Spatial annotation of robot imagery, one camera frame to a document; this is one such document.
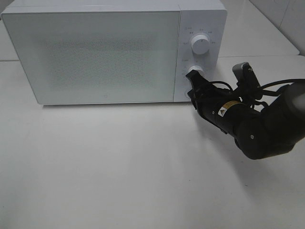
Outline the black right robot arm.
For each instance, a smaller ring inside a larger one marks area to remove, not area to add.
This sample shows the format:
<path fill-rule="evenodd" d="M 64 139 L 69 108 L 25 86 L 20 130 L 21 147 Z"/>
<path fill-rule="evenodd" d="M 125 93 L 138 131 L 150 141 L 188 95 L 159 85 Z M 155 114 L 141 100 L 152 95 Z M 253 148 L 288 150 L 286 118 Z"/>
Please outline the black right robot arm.
<path fill-rule="evenodd" d="M 291 79 L 261 86 L 250 67 L 234 70 L 237 88 L 219 88 L 196 70 L 187 74 L 198 115 L 234 138 L 257 160 L 290 152 L 305 137 L 305 81 Z"/>

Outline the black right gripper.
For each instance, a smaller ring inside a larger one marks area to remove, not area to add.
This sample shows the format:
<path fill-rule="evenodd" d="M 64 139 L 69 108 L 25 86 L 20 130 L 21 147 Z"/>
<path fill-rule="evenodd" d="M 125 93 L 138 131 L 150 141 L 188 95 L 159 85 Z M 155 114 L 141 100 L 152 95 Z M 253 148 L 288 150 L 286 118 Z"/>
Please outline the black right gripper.
<path fill-rule="evenodd" d="M 242 120 L 245 104 L 231 98 L 228 89 L 209 87 L 210 82 L 198 71 L 190 71 L 186 78 L 190 81 L 190 98 L 199 116 L 222 132 L 237 137 L 236 129 Z"/>

